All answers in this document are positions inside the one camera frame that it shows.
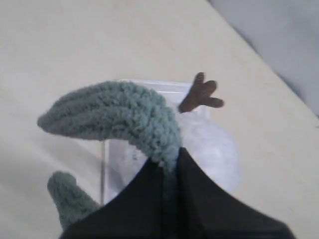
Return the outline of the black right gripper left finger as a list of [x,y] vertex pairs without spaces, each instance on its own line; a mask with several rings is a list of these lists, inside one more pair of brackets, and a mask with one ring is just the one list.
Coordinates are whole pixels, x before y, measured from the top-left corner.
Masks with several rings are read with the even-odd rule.
[[164,239],[163,169],[152,158],[113,200],[98,207],[68,174],[58,177],[62,239]]

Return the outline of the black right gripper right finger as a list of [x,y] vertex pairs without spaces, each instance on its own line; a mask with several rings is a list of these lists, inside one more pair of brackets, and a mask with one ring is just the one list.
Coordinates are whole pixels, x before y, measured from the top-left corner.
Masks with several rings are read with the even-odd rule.
[[167,159],[175,196],[169,239],[289,239],[290,228],[231,196],[211,180],[186,149]]

